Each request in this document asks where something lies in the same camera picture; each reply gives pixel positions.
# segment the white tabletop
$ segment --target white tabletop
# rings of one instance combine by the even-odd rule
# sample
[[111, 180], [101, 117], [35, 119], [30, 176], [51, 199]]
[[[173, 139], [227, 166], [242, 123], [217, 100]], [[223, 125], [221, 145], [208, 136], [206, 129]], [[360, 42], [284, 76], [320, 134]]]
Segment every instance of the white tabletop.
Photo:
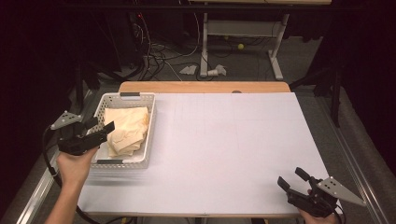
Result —
[[297, 98], [285, 93], [157, 93], [148, 169], [90, 175], [78, 205], [89, 214], [292, 217], [276, 181], [328, 177]]

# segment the beige towel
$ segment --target beige towel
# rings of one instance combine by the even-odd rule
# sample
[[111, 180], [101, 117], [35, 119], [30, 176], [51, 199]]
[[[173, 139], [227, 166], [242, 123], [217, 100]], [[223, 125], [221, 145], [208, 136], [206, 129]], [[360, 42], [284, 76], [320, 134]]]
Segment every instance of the beige towel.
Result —
[[111, 121], [114, 121], [115, 130], [107, 136], [108, 156], [132, 156], [146, 138], [149, 127], [148, 109], [105, 108], [105, 125]]

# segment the wooden table edge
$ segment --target wooden table edge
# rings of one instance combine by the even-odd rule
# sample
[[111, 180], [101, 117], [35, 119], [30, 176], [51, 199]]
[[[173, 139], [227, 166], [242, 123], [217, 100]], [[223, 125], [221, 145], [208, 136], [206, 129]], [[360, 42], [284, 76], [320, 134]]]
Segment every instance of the wooden table edge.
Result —
[[160, 93], [243, 93], [290, 92], [286, 82], [240, 82], [240, 81], [127, 81], [119, 92]]

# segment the human hand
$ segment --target human hand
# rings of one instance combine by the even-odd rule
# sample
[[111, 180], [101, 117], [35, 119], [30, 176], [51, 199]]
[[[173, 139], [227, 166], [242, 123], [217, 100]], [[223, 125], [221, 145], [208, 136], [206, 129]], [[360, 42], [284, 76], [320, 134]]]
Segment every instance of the human hand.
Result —
[[330, 214], [327, 217], [312, 217], [309, 213], [298, 208], [301, 216], [304, 218], [306, 224], [336, 224], [334, 214]]
[[99, 147], [88, 150], [81, 156], [60, 152], [57, 158], [63, 186], [82, 188], [90, 171], [91, 159]]

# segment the white plastic basket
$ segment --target white plastic basket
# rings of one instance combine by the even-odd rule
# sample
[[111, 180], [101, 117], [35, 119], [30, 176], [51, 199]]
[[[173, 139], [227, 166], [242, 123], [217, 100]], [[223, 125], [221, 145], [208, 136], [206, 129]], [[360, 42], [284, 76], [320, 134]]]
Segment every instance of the white plastic basket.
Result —
[[108, 157], [107, 143], [102, 143], [96, 155], [92, 158], [92, 174], [106, 173], [106, 170], [144, 169], [149, 166], [151, 139], [154, 133], [156, 117], [154, 93], [116, 92], [104, 94], [94, 114], [94, 116], [98, 118], [98, 124], [88, 130], [88, 133], [95, 133], [103, 129], [105, 126], [105, 108], [132, 108], [142, 106], [148, 108], [149, 123], [146, 139], [141, 144], [140, 149], [135, 151], [132, 156]]

